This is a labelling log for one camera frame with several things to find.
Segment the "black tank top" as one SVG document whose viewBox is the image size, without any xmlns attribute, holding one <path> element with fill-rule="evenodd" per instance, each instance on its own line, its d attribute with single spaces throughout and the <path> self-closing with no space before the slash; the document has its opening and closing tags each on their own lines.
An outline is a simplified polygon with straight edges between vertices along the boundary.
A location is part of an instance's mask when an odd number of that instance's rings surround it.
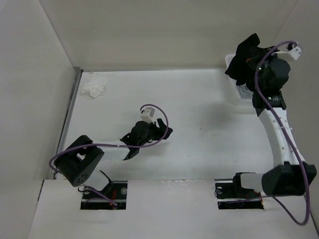
<svg viewBox="0 0 319 239">
<path fill-rule="evenodd" d="M 237 86 L 246 85 L 250 91 L 255 90 L 255 71 L 257 64 L 267 53 L 266 48 L 260 48 L 260 39 L 256 33 L 241 42 L 236 49 L 225 74 L 236 81 Z"/>
</svg>

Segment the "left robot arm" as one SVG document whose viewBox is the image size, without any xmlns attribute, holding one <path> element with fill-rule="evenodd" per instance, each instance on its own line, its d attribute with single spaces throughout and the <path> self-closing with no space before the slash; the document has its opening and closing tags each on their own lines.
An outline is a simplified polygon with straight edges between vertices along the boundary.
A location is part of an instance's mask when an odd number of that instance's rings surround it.
<svg viewBox="0 0 319 239">
<path fill-rule="evenodd" d="M 166 126 L 162 119 L 148 123 L 138 121 L 120 142 L 128 147 L 93 146 L 79 148 L 67 152 L 55 159 L 54 166 L 63 174 L 73 187 L 86 185 L 94 188 L 100 198 L 108 198 L 111 195 L 113 181 L 103 172 L 96 169 L 101 160 L 130 160 L 139 154 L 139 148 L 131 146 L 144 146 L 147 143 L 166 140 L 173 129 Z"/>
</svg>

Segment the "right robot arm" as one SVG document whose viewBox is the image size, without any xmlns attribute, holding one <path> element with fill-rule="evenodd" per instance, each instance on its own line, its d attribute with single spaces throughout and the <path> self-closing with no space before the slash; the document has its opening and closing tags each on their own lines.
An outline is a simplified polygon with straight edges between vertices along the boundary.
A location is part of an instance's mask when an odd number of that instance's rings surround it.
<svg viewBox="0 0 319 239">
<path fill-rule="evenodd" d="M 269 196 L 301 196 L 317 174 L 300 155 L 287 119 L 286 103 L 281 89 L 291 70 L 287 61 L 277 57 L 279 52 L 267 54 L 267 48 L 238 47 L 226 74 L 237 85 L 253 92 L 252 104 L 266 130 L 273 154 L 273 169 L 264 174 L 238 173 L 231 191 L 243 197 L 249 189 Z"/>
</svg>

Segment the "grey tank top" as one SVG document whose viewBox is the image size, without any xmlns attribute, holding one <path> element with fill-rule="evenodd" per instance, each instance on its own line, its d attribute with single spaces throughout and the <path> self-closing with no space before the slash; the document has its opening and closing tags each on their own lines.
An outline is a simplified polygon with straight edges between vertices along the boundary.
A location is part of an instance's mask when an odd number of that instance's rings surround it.
<svg viewBox="0 0 319 239">
<path fill-rule="evenodd" d="M 252 99 L 253 92 L 246 85 L 238 86 L 238 92 L 242 99 Z"/>
</svg>

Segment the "white folded tank top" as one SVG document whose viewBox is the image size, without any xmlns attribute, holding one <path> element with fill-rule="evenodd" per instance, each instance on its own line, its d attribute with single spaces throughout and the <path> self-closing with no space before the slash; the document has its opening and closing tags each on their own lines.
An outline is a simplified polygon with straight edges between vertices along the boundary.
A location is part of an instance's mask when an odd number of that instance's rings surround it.
<svg viewBox="0 0 319 239">
<path fill-rule="evenodd" d="M 80 95 L 89 100 L 93 100 L 98 96 L 106 94 L 108 79 L 104 76 L 93 76 L 85 84 L 80 87 Z"/>
</svg>

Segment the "white plastic basket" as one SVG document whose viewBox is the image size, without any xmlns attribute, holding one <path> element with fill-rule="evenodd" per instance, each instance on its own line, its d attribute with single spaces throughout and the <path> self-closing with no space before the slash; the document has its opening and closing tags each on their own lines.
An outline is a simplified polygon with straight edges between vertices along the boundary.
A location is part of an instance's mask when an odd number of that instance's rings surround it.
<svg viewBox="0 0 319 239">
<path fill-rule="evenodd" d="M 242 99 L 238 92 L 238 86 L 236 85 L 236 81 L 227 75 L 228 80 L 230 81 L 230 85 L 232 87 L 233 93 L 233 102 L 235 105 L 248 107 L 252 105 L 252 99 Z"/>
</svg>

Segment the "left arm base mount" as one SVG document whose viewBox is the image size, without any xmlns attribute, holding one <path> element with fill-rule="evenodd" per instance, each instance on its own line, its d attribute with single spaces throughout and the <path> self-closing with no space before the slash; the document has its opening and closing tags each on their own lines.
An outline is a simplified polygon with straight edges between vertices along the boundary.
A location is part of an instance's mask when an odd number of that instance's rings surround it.
<svg viewBox="0 0 319 239">
<path fill-rule="evenodd" d="M 113 181 L 107 186 L 104 197 L 85 186 L 78 187 L 82 194 L 81 210 L 125 210 L 127 205 L 128 182 Z"/>
</svg>

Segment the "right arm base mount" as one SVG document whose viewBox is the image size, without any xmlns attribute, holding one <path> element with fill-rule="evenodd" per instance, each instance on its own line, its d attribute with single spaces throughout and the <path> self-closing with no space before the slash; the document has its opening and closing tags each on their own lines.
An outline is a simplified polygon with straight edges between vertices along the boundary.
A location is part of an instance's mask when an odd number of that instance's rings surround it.
<svg viewBox="0 0 319 239">
<path fill-rule="evenodd" d="M 220 210 L 264 209 L 261 193 L 254 189 L 236 189 L 230 180 L 215 182 L 215 197 Z"/>
</svg>

